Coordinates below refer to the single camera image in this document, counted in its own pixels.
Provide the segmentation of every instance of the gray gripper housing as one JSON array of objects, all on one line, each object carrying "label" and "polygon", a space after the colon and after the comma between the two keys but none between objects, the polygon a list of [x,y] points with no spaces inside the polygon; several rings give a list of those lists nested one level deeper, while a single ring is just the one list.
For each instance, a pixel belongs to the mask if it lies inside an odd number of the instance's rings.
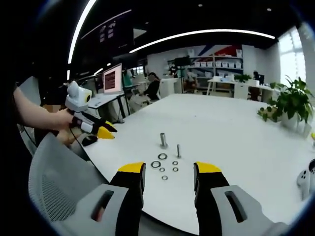
[{"label": "gray gripper housing", "polygon": [[[285,223],[274,223],[263,213],[260,203],[237,185],[212,188],[220,213],[223,236],[280,236]],[[243,220],[238,222],[227,196],[237,206]]]}]

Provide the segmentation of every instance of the metal bolt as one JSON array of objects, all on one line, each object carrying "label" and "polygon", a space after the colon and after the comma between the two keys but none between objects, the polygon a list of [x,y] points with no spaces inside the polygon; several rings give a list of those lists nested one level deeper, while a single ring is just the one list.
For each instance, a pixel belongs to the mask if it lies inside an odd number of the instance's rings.
[{"label": "metal bolt", "polygon": [[181,147],[177,144],[177,158],[181,158]]},{"label": "metal bolt", "polygon": [[160,137],[161,137],[161,148],[162,149],[167,149],[168,148],[168,145],[166,143],[166,137],[165,137],[165,134],[164,133],[160,133]]}]

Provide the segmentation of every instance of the white table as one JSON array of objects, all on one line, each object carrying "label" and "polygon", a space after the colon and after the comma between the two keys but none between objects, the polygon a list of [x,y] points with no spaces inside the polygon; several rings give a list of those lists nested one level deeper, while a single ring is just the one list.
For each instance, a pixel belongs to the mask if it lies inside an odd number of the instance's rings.
[{"label": "white table", "polygon": [[97,109],[103,106],[106,103],[109,103],[115,100],[118,96],[122,96],[124,93],[116,93],[116,94],[105,94],[105,93],[98,93],[95,97],[92,97],[89,101],[89,108]]},{"label": "white table", "polygon": [[98,109],[108,103],[112,105],[109,109],[112,118],[118,120],[121,118],[126,118],[126,113],[129,114],[127,101],[124,98],[123,92],[116,94],[96,94],[96,96],[91,98],[89,101],[89,111],[92,114],[99,116]]},{"label": "white table", "polygon": [[[113,140],[98,140],[85,151],[108,180],[121,166],[144,161],[144,212],[177,229],[198,234],[194,207],[193,163],[221,168],[230,185],[258,200],[275,222],[290,223],[306,202],[300,200],[296,178],[314,158],[312,140],[264,122],[256,111],[261,102],[194,94],[170,95],[117,124]],[[167,150],[159,147],[165,132]],[[176,144],[182,158],[176,158]],[[161,173],[151,168],[167,153]],[[172,162],[178,160],[178,172]]]},{"label": "white table", "polygon": [[212,91],[216,90],[216,83],[246,86],[247,92],[246,92],[246,94],[244,94],[244,96],[246,96],[246,98],[247,98],[247,94],[248,94],[248,87],[253,87],[253,88],[258,88],[258,89],[263,89],[265,91],[269,91],[269,92],[271,92],[269,97],[272,97],[273,99],[276,99],[278,97],[278,95],[280,94],[280,91],[278,91],[277,89],[270,88],[269,86],[265,86],[265,85],[255,86],[255,85],[250,85],[250,84],[246,84],[246,83],[240,83],[237,81],[220,81],[220,80],[210,79],[210,80],[208,80],[207,95],[210,94],[211,84],[213,84]]}]

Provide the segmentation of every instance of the hand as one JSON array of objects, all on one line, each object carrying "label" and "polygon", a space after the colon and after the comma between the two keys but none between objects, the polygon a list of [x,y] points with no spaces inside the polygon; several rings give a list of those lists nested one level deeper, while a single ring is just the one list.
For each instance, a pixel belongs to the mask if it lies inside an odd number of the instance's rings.
[{"label": "hand", "polygon": [[73,115],[71,115],[67,109],[51,113],[51,115],[53,116],[55,130],[67,129],[72,123]]}]

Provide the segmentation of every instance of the white pot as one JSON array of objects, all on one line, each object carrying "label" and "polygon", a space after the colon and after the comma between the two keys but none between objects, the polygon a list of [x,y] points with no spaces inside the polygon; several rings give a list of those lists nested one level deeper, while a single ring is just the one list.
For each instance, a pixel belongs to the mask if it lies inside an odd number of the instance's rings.
[{"label": "white pot", "polygon": [[290,130],[296,130],[300,122],[300,117],[297,113],[294,114],[294,116],[289,119],[287,116],[287,113],[282,114],[282,119],[281,119],[281,125],[284,127],[290,129]]}]

